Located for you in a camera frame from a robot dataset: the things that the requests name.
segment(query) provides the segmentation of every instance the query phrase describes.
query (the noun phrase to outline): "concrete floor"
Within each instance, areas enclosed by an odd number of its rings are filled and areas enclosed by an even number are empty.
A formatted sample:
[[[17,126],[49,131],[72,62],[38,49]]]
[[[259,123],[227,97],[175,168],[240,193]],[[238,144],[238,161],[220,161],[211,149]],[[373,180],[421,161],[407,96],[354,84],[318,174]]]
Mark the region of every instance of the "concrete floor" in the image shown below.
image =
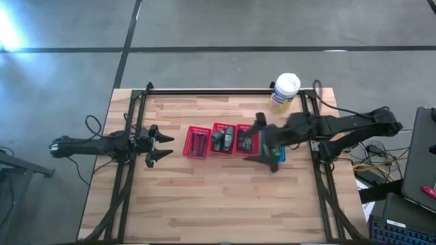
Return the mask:
[[[5,48],[122,48],[136,0],[5,0]],[[425,0],[144,0],[132,47],[436,46],[436,15]],[[49,155],[63,134],[87,137],[87,114],[104,121],[119,53],[1,53],[0,146],[55,167],[35,175],[11,244],[76,238],[87,194],[75,166]],[[390,106],[411,129],[418,106],[435,107],[436,52],[252,52],[130,54],[121,88],[265,87],[294,72],[334,88],[342,107]],[[377,139],[407,146],[410,134]],[[362,156],[356,150],[354,154]],[[74,157],[89,180],[95,157]]]

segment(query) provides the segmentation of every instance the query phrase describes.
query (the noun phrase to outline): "red plastic container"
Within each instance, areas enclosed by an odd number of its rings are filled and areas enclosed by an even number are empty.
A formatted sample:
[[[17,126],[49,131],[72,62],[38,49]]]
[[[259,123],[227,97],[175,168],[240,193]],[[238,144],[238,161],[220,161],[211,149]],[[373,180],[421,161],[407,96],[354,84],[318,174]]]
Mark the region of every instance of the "red plastic container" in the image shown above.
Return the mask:
[[[211,130],[202,128],[202,127],[195,127],[195,126],[189,126],[188,133],[186,134],[186,140],[185,140],[185,146],[183,146],[183,156],[195,158],[195,159],[206,159],[207,157],[207,149],[209,147],[209,141],[211,140]],[[203,154],[201,156],[198,156],[197,154],[190,154],[192,150],[192,142],[191,138],[193,134],[202,134],[205,136],[204,142],[206,145],[204,146]],[[198,137],[195,136],[194,140],[194,147],[193,149],[198,149],[199,146],[199,140]]]
[[[227,124],[224,124],[224,123],[216,122],[216,123],[213,124],[212,133],[215,132],[215,131],[218,131],[220,129],[223,129],[225,131],[228,127],[233,127],[236,130],[236,125],[227,125]],[[231,154],[233,154],[233,151],[234,151],[234,142],[235,142],[235,137],[234,136],[235,135],[236,135],[236,132],[233,134],[232,145],[230,146],[230,151],[228,151],[228,152],[221,152],[221,151],[213,150],[213,143],[211,141],[211,138],[209,137],[209,142],[210,142],[209,143],[209,152],[216,153],[216,154],[224,154],[224,155],[231,155]]]
[[[253,156],[253,155],[259,155],[260,154],[260,134],[256,133],[255,135],[251,136],[251,153],[246,153],[244,151],[238,151],[238,137],[239,137],[239,130],[247,131],[251,128],[252,125],[237,125],[236,126],[236,133],[235,133],[235,139],[236,143],[234,144],[234,151],[236,154],[241,154],[245,156]]]

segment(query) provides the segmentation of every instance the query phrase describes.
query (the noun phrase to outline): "yellow cable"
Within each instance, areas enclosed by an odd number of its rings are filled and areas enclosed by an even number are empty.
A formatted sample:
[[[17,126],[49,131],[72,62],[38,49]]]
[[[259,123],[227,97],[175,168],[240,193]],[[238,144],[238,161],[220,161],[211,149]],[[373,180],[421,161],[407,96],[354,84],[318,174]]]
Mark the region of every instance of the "yellow cable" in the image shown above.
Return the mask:
[[[370,169],[379,168],[381,165],[385,165],[385,164],[393,163],[393,162],[395,162],[395,161],[399,161],[399,160],[403,160],[403,159],[407,159],[407,157],[401,157],[401,158],[399,158],[399,159],[395,159],[395,160],[392,160],[392,161],[386,161],[386,162],[379,163],[379,164],[374,165],[374,166],[367,167],[367,168],[365,168],[365,169],[356,169],[357,167],[359,167],[359,166],[363,166],[364,164],[357,164],[357,165],[355,165],[355,166],[353,166],[353,167],[354,167],[354,171],[357,171],[357,172],[368,171],[368,170],[370,170]]]
[[[354,167],[359,167],[359,166],[362,166],[362,167],[364,167],[364,166],[367,166],[368,168],[369,167],[376,167],[378,170],[380,170],[380,171],[382,171],[382,172],[384,172],[387,176],[388,176],[388,178],[390,178],[392,181],[395,181],[395,179],[386,171],[386,170],[384,170],[384,169],[382,169],[381,167],[379,167],[379,166],[371,166],[371,165],[369,165],[369,164],[359,164],[359,165],[356,165],[356,166],[354,166]],[[368,170],[368,168],[365,168],[365,169],[356,169],[356,168],[353,168],[353,170],[354,171],[366,171],[366,170]]]

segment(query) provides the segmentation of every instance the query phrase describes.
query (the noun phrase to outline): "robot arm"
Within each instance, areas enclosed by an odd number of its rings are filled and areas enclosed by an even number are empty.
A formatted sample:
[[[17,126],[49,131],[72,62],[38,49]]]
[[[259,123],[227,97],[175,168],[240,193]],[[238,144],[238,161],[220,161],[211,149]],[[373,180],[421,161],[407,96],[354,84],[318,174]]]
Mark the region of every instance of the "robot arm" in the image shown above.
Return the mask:
[[[154,162],[172,153],[172,150],[158,150],[155,142],[165,143],[173,141],[173,137],[159,132],[157,125],[149,129],[142,127],[137,138],[130,138],[125,131],[115,131],[109,136],[92,139],[72,139],[66,135],[53,140],[50,153],[55,158],[70,157],[73,154],[108,155],[123,163],[130,159],[132,153],[147,153],[146,165],[152,168]]]
[[[246,132],[247,136],[263,131],[265,143],[269,149],[266,156],[246,157],[245,160],[266,164],[271,172],[279,170],[272,149],[306,142],[318,141],[319,160],[331,162],[345,148],[357,145],[374,136],[396,135],[403,126],[396,121],[388,108],[379,108],[372,112],[337,118],[334,116],[315,116],[303,112],[290,114],[286,124],[278,127],[267,125],[263,113],[256,114],[256,121]],[[329,141],[338,133],[351,132],[336,141]]]

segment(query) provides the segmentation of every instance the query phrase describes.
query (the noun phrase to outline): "laptop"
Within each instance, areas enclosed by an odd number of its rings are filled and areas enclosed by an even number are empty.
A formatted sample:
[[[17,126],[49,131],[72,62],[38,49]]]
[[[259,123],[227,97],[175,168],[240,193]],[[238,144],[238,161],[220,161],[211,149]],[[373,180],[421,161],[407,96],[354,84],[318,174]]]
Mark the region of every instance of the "laptop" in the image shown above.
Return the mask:
[[[435,188],[436,185],[436,155],[429,152],[429,148],[436,144],[432,109],[419,107],[416,110],[410,143],[401,194],[407,200],[436,212],[436,199],[421,191],[422,186]]]

